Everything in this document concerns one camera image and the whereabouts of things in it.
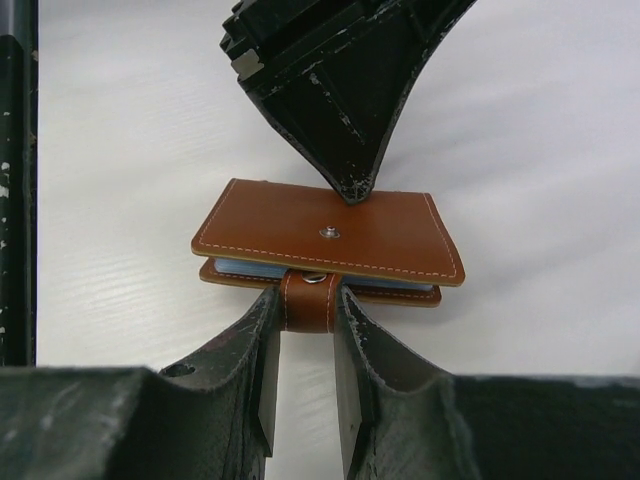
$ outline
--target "wallet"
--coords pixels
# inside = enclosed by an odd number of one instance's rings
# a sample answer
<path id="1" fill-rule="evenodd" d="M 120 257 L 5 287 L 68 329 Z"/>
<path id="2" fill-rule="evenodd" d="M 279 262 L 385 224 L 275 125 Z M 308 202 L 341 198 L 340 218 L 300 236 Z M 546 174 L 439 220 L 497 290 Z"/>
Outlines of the wallet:
<path id="1" fill-rule="evenodd" d="M 207 257 L 205 282 L 281 285 L 283 294 L 297 285 L 288 273 L 298 272 L 301 285 L 339 278 L 365 303 L 436 307 L 440 287 L 465 278 L 426 193 L 374 191 L 349 206 L 330 189 L 232 179 L 191 247 Z"/>

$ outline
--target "white cloth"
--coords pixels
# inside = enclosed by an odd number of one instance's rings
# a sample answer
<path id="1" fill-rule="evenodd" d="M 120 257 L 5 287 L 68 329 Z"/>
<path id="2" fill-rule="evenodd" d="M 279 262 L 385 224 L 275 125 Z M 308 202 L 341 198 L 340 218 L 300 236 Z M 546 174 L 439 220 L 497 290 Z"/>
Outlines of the white cloth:
<path id="1" fill-rule="evenodd" d="M 41 365 L 186 355 L 256 290 L 189 242 L 231 177 L 324 186 L 218 47 L 235 1 L 42 0 Z M 467 271 L 367 306 L 454 373 L 640 374 L 637 0 L 480 0 L 427 65 L 379 189 L 429 191 Z M 329 336 L 283 336 L 268 479 L 342 478 Z"/>

